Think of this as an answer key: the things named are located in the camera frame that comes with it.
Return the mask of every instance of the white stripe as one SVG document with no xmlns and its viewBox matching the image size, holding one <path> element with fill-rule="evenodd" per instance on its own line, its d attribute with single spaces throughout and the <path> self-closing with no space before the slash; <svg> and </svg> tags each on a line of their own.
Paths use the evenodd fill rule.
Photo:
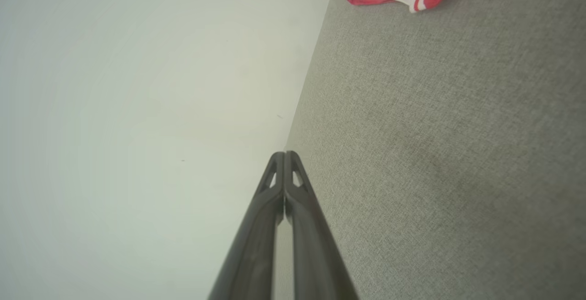
<svg viewBox="0 0 586 300">
<path fill-rule="evenodd" d="M 420 11 L 425 10 L 425 3 L 423 3 L 423 0 L 419 0 L 417 8 L 419 8 Z"/>
</svg>

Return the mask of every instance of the white wall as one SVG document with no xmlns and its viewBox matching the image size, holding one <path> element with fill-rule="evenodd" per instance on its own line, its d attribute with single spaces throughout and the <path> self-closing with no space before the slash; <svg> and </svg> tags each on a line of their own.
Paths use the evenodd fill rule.
<svg viewBox="0 0 586 300">
<path fill-rule="evenodd" d="M 0 298 L 205 298 L 327 2 L 0 0 Z"/>
</svg>

